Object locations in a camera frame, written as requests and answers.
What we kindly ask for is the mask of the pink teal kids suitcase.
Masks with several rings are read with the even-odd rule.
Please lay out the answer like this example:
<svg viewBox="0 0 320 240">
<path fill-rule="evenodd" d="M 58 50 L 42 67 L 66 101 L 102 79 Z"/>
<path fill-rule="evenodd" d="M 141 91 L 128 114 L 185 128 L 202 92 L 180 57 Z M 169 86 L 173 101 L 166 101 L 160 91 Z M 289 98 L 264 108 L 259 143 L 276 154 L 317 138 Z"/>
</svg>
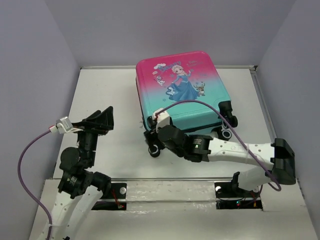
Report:
<svg viewBox="0 0 320 240">
<path fill-rule="evenodd" d="M 147 58 L 135 67 L 136 88 L 145 131 L 154 129 L 152 114 L 170 107 L 173 125 L 186 134 L 217 133 L 221 140 L 232 137 L 227 124 L 209 108 L 212 106 L 235 128 L 230 95 L 210 56 L 191 51 Z"/>
</svg>

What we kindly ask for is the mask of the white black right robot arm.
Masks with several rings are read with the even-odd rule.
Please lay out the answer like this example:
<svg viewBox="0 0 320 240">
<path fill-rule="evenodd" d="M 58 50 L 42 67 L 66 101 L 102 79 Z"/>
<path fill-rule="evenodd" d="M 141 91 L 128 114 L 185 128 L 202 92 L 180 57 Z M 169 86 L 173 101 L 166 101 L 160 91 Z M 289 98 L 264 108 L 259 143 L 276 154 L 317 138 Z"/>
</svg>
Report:
<svg viewBox="0 0 320 240">
<path fill-rule="evenodd" d="M 158 157 L 167 149 L 179 158 L 193 163 L 234 162 L 251 165 L 247 171 L 236 171 L 228 187 L 235 196 L 252 192 L 257 187 L 275 183 L 276 191 L 282 185 L 295 185 L 295 153 L 283 138 L 271 143 L 245 144 L 226 141 L 210 135 L 186 134 L 173 125 L 160 130 L 146 130 L 145 141 L 151 156 Z"/>
</svg>

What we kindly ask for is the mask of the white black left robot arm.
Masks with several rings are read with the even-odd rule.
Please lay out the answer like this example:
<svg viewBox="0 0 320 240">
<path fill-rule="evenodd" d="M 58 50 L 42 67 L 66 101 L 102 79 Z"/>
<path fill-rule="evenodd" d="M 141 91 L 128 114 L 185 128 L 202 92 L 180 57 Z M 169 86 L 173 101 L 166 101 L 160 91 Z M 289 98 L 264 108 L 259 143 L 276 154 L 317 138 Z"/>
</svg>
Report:
<svg viewBox="0 0 320 240">
<path fill-rule="evenodd" d="M 95 163 L 98 137 L 114 128 L 113 110 L 109 106 L 74 123 L 65 116 L 50 127 L 52 133 L 76 134 L 77 142 L 75 147 L 65 148 L 60 155 L 62 177 L 50 218 L 38 239 L 74 240 L 97 200 L 110 194 L 111 178 L 88 169 Z"/>
</svg>

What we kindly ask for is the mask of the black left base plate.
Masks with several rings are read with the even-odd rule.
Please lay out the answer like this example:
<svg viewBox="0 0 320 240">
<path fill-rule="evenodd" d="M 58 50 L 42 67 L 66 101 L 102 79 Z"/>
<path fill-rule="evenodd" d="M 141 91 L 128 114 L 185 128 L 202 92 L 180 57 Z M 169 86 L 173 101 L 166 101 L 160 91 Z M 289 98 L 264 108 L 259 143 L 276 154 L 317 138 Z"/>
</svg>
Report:
<svg viewBox="0 0 320 240">
<path fill-rule="evenodd" d="M 92 211 L 126 211 L 127 183 L 112 182 L 109 192 L 94 204 Z"/>
</svg>

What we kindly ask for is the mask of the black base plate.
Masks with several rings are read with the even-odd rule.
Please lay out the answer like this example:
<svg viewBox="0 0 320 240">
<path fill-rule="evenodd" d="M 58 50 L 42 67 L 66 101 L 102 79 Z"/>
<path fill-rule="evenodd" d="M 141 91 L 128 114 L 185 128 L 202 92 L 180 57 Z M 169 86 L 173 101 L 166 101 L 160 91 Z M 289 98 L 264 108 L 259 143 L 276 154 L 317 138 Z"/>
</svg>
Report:
<svg viewBox="0 0 320 240">
<path fill-rule="evenodd" d="M 263 186 L 247 191 L 232 189 L 230 182 L 216 182 L 215 199 L 217 210 L 262 210 L 261 193 Z"/>
<path fill-rule="evenodd" d="M 94 204 L 92 211 L 126 211 L 127 183 L 112 182 L 109 192 Z"/>
</svg>

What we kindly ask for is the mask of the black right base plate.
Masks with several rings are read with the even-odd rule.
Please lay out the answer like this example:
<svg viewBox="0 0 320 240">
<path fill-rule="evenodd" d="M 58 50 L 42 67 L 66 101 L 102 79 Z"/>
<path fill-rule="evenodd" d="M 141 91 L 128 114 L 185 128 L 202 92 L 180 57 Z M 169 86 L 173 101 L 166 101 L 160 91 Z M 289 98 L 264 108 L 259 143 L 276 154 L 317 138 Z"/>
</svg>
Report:
<svg viewBox="0 0 320 240">
<path fill-rule="evenodd" d="M 261 193 L 263 186 L 247 191 L 232 189 L 230 182 L 216 182 L 215 199 L 217 210 L 262 210 Z"/>
</svg>

